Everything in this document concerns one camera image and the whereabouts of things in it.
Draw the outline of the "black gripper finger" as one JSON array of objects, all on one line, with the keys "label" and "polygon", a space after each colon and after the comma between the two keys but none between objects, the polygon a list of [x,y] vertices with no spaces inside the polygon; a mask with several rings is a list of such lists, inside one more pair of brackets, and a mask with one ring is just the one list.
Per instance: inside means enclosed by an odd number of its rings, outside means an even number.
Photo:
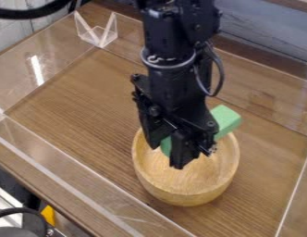
[{"label": "black gripper finger", "polygon": [[171,135],[169,166],[183,169],[184,166],[199,157],[199,137],[195,133],[175,130]]},{"label": "black gripper finger", "polygon": [[137,109],[147,144],[152,149],[156,149],[160,146],[161,140],[169,135],[173,129],[164,121],[161,108],[159,106],[140,102]]}]

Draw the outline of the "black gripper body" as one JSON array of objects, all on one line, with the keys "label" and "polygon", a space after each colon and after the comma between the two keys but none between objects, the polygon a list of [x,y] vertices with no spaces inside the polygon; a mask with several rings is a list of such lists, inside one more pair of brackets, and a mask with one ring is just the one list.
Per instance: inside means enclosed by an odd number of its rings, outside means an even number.
[{"label": "black gripper body", "polygon": [[183,68],[148,68],[148,74],[133,74],[132,100],[161,108],[164,121],[175,130],[195,133],[200,154],[209,156],[216,146],[219,125],[205,105],[212,86],[212,64],[193,64]]}]

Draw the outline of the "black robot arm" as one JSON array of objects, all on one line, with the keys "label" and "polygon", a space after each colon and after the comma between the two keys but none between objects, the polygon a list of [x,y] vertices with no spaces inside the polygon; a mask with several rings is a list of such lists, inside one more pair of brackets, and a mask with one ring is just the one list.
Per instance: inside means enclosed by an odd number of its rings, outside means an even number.
[{"label": "black robot arm", "polygon": [[136,0],[143,16],[144,48],[140,53],[147,74],[131,76],[132,100],[151,148],[167,140],[169,166],[181,169],[216,146],[219,124],[205,99],[215,97],[212,70],[223,62],[213,51],[221,12],[213,0]]}]

